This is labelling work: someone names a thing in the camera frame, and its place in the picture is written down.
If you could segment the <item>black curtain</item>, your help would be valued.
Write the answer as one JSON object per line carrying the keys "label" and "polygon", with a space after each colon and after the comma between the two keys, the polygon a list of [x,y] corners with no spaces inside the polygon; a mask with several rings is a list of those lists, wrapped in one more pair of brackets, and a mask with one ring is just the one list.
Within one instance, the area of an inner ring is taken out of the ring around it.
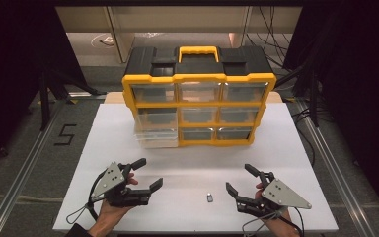
{"label": "black curtain", "polygon": [[319,56],[318,78],[329,111],[379,197],[379,0],[297,0],[302,11],[285,65],[311,54],[329,19],[337,21]]}
{"label": "black curtain", "polygon": [[59,99],[87,84],[55,7],[42,0],[0,0],[0,149],[12,136],[41,79]]}

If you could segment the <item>beige partition panel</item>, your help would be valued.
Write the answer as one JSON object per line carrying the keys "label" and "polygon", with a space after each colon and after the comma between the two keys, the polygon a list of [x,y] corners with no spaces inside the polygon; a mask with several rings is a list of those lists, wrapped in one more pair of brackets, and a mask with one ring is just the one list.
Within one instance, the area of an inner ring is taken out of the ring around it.
{"label": "beige partition panel", "polygon": [[300,7],[58,7],[67,33],[111,33],[126,56],[137,35],[166,34],[176,45],[239,47],[244,35],[293,34]]}

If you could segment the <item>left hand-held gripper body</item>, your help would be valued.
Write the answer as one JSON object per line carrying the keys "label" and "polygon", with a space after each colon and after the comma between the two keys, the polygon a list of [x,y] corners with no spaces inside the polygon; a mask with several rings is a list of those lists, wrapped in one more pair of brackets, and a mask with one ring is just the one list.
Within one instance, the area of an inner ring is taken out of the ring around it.
{"label": "left hand-held gripper body", "polygon": [[127,186],[129,165],[112,162],[91,187],[90,203],[105,199],[116,207],[147,205],[151,196],[149,189],[133,190]]}

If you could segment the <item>person's left hand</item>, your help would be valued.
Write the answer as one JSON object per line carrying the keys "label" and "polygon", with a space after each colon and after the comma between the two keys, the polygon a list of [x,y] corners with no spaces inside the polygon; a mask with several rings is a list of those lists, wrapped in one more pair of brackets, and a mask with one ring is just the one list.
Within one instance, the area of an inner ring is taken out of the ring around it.
{"label": "person's left hand", "polygon": [[96,223],[100,226],[112,229],[119,224],[130,210],[132,210],[132,206],[111,206],[106,200],[104,200]]}

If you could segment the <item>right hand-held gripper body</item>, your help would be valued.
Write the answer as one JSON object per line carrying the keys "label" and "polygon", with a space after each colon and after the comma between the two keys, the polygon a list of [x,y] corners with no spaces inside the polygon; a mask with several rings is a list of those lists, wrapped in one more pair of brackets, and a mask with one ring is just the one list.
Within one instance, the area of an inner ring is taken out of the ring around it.
{"label": "right hand-held gripper body", "polygon": [[263,191],[258,198],[242,197],[235,192],[236,207],[239,212],[262,219],[276,219],[288,207],[311,209],[312,204],[289,188],[273,172],[250,171],[259,178]]}

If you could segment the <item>person's right hand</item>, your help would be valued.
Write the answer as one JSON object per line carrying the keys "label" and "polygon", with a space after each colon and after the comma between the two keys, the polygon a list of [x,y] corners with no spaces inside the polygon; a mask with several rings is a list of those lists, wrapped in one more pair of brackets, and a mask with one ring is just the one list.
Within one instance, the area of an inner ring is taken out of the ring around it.
{"label": "person's right hand", "polygon": [[[256,184],[257,191],[255,193],[255,198],[260,198],[262,196],[262,192],[264,190],[263,184],[259,183]],[[289,212],[285,211],[282,214],[282,217],[284,217],[286,220],[291,220]],[[289,224],[285,223],[283,220],[277,218],[277,219],[262,219],[264,221],[265,226],[273,233],[274,230],[279,229],[295,229],[294,227],[290,226]]]}

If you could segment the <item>clear plastic drawer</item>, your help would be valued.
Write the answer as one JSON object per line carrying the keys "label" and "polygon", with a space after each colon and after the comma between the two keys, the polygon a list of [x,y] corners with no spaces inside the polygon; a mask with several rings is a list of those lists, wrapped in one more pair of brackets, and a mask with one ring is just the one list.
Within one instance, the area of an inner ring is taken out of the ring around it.
{"label": "clear plastic drawer", "polygon": [[178,132],[174,129],[136,130],[135,138],[144,148],[169,148],[179,145]]}
{"label": "clear plastic drawer", "polygon": [[176,108],[139,109],[136,125],[143,130],[176,129],[178,127]]}

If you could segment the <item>yellow black drawer organizer cabinet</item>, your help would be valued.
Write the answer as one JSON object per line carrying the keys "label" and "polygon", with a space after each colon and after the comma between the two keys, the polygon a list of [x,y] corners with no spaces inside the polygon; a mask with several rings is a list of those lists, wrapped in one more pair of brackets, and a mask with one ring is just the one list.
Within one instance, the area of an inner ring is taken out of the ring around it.
{"label": "yellow black drawer organizer cabinet", "polygon": [[136,47],[122,77],[123,96],[134,117],[132,85],[186,82],[267,82],[267,98],[276,76],[257,46]]}

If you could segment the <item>aluminium rail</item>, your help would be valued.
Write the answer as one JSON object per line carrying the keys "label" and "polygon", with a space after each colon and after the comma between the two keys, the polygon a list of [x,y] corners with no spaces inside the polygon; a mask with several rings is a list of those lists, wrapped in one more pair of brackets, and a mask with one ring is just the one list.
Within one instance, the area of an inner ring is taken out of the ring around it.
{"label": "aluminium rail", "polygon": [[0,233],[5,226],[34,166],[36,165],[48,137],[51,134],[54,123],[64,105],[65,102],[63,100],[59,100],[54,103],[53,111],[50,113],[50,118],[48,119],[46,126],[39,131],[35,143],[20,168],[15,180],[11,183],[9,191],[3,195],[0,201]]}
{"label": "aluminium rail", "polygon": [[345,176],[341,172],[341,168],[338,165],[335,156],[333,155],[327,141],[325,140],[322,132],[320,131],[317,120],[312,118],[311,107],[306,105],[303,99],[299,99],[297,108],[301,111],[305,110],[306,127],[311,133],[312,139],[317,146],[317,150],[321,155],[323,162],[325,163],[333,182],[341,196],[342,202],[347,209],[349,216],[354,223],[354,226],[359,233],[360,237],[376,237],[373,228],[370,225],[368,217],[361,207],[358,199],[353,194]]}

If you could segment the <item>set of clear drawers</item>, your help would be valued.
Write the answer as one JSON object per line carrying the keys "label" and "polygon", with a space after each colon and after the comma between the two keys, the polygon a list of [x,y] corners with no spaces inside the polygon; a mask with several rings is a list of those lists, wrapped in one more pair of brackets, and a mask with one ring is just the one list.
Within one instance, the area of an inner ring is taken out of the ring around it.
{"label": "set of clear drawers", "polygon": [[132,85],[135,131],[143,130],[136,125],[139,109],[176,108],[181,146],[249,144],[265,110],[267,87],[267,82]]}

